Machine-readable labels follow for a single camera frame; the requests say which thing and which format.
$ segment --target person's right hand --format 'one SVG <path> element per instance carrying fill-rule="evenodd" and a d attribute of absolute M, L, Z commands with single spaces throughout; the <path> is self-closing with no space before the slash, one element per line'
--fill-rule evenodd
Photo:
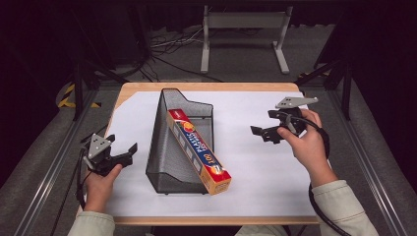
<path fill-rule="evenodd" d="M 303 118 L 316 123 L 322 128 L 319 114 L 307 109 L 301 109 L 301 113 Z M 280 127 L 277 130 L 292 146 L 298 161 L 306 167 L 313 187 L 337 180 L 337 177 L 328 165 L 322 136 L 310 125 L 307 125 L 306 131 L 307 133 L 304 136 L 298 138 L 285 128 Z"/>

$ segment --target metal stand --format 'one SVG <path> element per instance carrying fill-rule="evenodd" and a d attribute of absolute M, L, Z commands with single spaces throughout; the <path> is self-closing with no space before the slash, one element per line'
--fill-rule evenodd
<path fill-rule="evenodd" d="M 233 28 L 254 28 L 254 29 L 275 29 L 279 28 L 279 39 L 273 41 L 273 50 L 275 51 L 279 67 L 282 74 L 289 74 L 288 65 L 282 53 L 282 44 L 288 29 L 291 18 L 292 7 L 288 7 L 286 12 L 272 13 L 235 13 L 235 12 L 209 12 L 208 6 L 205 6 L 204 16 L 204 45 L 202 56 L 201 72 L 209 71 L 209 29 L 233 29 Z"/>

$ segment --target wooden table edge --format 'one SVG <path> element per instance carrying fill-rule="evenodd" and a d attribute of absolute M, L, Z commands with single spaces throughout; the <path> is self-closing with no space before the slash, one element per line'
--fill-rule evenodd
<path fill-rule="evenodd" d="M 315 216 L 115 216 L 118 225 L 294 225 L 318 224 Z"/>
<path fill-rule="evenodd" d="M 159 91 L 165 88 L 203 91 L 299 91 L 294 83 L 126 83 L 120 89 L 114 109 L 137 91 Z"/>

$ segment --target hand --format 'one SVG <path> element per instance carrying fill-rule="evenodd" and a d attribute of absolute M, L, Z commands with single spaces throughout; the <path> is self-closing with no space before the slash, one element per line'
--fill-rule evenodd
<path fill-rule="evenodd" d="M 107 201 L 113 192 L 113 183 L 122 171 L 123 166 L 118 164 L 108 173 L 106 177 L 92 173 L 87 173 L 87 202 L 84 211 L 95 211 L 105 213 Z"/>
<path fill-rule="evenodd" d="M 303 118 L 316 123 L 322 128 L 319 114 L 307 109 L 301 109 L 301 114 Z M 307 125 L 306 130 L 307 133 L 301 138 L 294 136 L 289 130 L 282 127 L 278 128 L 277 132 L 288 141 L 295 157 L 306 167 L 313 187 L 337 180 L 328 165 L 322 136 L 310 125 Z"/>

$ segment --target aluminum foil box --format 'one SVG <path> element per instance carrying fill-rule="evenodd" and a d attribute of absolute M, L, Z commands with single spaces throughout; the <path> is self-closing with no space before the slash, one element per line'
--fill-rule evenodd
<path fill-rule="evenodd" d="M 178 144 L 193 164 L 208 193 L 215 195 L 228 189 L 231 176 L 217 160 L 182 109 L 170 109 L 166 121 Z"/>

